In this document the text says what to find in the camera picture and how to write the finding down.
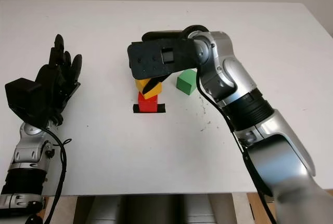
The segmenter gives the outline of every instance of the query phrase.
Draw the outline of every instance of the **black tape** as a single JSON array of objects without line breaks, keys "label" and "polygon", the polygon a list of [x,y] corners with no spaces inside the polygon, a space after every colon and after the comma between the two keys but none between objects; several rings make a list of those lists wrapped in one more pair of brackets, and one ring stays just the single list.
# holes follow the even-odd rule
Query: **black tape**
[{"label": "black tape", "polygon": [[139,105],[133,105],[133,113],[165,113],[165,103],[159,103],[157,105],[157,112],[140,112]]}]

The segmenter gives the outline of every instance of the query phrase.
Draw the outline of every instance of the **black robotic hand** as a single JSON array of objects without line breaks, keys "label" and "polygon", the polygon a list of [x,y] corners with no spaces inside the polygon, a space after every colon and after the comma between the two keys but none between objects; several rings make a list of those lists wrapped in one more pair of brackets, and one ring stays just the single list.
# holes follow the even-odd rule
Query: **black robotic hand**
[{"label": "black robotic hand", "polygon": [[54,44],[49,63],[40,68],[35,81],[19,78],[5,85],[9,107],[35,127],[46,127],[49,120],[61,125],[61,112],[80,86],[82,56],[76,55],[71,62],[60,34]]}]

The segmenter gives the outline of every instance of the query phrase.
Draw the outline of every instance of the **silver robot arm segment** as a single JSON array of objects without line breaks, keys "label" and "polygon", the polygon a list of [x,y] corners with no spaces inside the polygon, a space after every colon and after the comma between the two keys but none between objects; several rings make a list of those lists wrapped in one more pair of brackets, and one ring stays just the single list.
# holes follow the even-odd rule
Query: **silver robot arm segment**
[{"label": "silver robot arm segment", "polygon": [[223,32],[194,32],[200,80],[229,119],[257,187],[272,195],[277,221],[332,223],[333,197],[314,181],[315,167],[305,147],[236,59]]},{"label": "silver robot arm segment", "polygon": [[[54,127],[49,122],[47,128],[54,132]],[[20,141],[0,195],[0,211],[22,215],[42,209],[43,183],[55,153],[50,140],[52,138],[46,132],[27,123],[21,125]]]}]

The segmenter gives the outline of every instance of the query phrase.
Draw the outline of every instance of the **red block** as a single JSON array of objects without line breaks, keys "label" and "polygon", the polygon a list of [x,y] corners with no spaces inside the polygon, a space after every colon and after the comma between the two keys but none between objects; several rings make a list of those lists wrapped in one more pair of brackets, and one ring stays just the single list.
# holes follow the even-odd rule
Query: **red block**
[{"label": "red block", "polygon": [[139,92],[137,102],[139,104],[140,112],[157,112],[157,95],[145,99],[144,96]]}]

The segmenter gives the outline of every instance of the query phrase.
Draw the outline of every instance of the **yellow block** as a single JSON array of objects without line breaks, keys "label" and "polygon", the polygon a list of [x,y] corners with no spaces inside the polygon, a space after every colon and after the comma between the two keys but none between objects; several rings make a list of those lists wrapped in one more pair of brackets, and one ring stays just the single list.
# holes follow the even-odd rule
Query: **yellow block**
[{"label": "yellow block", "polygon": [[[150,78],[146,78],[144,80],[135,80],[136,88],[138,91],[142,93],[144,90],[144,87],[146,84],[148,84]],[[151,89],[149,92],[143,94],[145,99],[151,98],[157,94],[160,94],[162,92],[162,83],[159,82],[153,89]]]}]

